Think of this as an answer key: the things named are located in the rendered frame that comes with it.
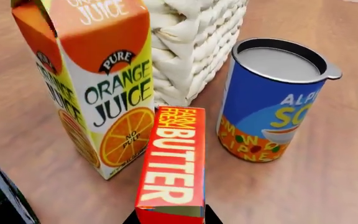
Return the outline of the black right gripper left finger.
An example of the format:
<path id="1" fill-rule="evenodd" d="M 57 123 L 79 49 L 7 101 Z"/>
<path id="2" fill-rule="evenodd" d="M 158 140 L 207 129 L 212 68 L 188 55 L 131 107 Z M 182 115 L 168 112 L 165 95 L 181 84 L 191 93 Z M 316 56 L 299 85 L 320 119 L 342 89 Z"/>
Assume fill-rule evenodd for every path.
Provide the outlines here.
<path id="1" fill-rule="evenodd" d="M 131 214 L 124 220 L 123 224 L 140 224 L 135 210 L 133 210 Z"/>

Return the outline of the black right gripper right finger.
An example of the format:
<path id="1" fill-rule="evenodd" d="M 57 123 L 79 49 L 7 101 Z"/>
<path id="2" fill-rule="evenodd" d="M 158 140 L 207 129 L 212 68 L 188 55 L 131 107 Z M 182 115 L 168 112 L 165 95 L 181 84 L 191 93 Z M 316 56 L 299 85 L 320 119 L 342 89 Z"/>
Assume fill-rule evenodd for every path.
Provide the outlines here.
<path id="1" fill-rule="evenodd" d="M 223 224 L 223 222 L 209 205 L 205 206 L 204 224 Z"/>

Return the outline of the red butter box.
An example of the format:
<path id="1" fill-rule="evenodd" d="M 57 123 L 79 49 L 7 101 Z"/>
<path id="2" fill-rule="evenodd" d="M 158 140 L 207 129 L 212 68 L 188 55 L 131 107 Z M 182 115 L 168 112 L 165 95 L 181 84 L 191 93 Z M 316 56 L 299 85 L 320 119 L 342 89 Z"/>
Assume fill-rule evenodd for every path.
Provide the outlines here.
<path id="1" fill-rule="evenodd" d="M 158 109 L 135 200 L 140 224 L 204 224 L 205 121 L 202 108 Z"/>

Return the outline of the white woven basket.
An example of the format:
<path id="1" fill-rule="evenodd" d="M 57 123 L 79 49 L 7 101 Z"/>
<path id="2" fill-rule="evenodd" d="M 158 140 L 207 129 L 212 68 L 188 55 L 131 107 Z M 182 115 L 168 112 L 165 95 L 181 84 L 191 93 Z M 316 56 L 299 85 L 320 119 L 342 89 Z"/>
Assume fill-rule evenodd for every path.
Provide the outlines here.
<path id="1" fill-rule="evenodd" d="M 226 61 L 248 0 L 143 0 L 150 12 L 155 106 L 189 106 Z"/>

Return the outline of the blue alphabet soup can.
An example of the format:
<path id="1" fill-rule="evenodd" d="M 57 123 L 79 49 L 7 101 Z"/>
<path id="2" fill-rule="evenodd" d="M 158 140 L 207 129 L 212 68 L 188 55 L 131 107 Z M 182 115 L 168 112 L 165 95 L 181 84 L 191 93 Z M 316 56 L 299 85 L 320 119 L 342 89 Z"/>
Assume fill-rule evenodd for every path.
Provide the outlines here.
<path id="1" fill-rule="evenodd" d="M 237 42 L 230 57 L 216 132 L 247 162 L 271 162 L 290 144 L 327 80 L 342 72 L 322 55 L 282 39 Z"/>

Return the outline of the orange juice carton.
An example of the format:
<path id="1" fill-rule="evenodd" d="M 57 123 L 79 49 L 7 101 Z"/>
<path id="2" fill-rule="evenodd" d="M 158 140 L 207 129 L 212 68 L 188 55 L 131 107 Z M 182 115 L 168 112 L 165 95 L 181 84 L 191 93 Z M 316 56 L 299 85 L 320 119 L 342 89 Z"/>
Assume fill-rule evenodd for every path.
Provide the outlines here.
<path id="1" fill-rule="evenodd" d="M 12 16 L 77 151 L 110 179 L 154 125 L 143 0 L 11 0 Z"/>

